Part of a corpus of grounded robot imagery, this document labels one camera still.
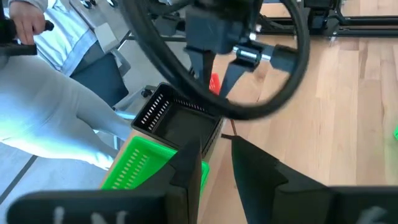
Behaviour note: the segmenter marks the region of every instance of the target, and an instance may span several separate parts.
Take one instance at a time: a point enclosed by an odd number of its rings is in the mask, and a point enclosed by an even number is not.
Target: white jacket
[[[23,0],[44,11],[54,23],[53,31],[34,37],[38,55],[66,76],[76,69],[87,50],[97,41],[86,22],[72,8],[69,0]]]

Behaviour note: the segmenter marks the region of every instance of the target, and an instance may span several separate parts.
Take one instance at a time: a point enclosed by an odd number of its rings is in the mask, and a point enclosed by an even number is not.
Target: black clamp
[[[53,30],[54,24],[45,21],[45,30]],[[11,19],[0,20],[0,55],[19,56],[37,55],[36,45],[22,45],[15,40],[17,35],[15,23]]]

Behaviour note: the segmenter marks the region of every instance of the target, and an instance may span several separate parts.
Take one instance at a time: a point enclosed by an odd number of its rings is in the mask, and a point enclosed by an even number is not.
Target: green object
[[[135,189],[160,170],[176,152],[142,137],[134,137],[102,189]],[[206,185],[209,170],[209,165],[202,161],[200,193]]]
[[[396,137],[396,140],[398,140],[398,126],[396,127],[396,130],[394,131],[394,136]]]

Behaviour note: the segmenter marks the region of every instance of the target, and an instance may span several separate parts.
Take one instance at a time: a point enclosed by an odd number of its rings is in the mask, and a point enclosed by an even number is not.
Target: chair seat
[[[106,54],[71,78],[96,93],[110,107],[129,94],[113,54]]]

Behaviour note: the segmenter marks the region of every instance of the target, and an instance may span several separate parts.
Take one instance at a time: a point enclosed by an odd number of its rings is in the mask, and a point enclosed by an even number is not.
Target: hand
[[[41,9],[23,1],[13,1],[9,7],[10,18],[14,21],[17,36],[23,44],[33,45],[33,35],[44,31],[45,19]]]

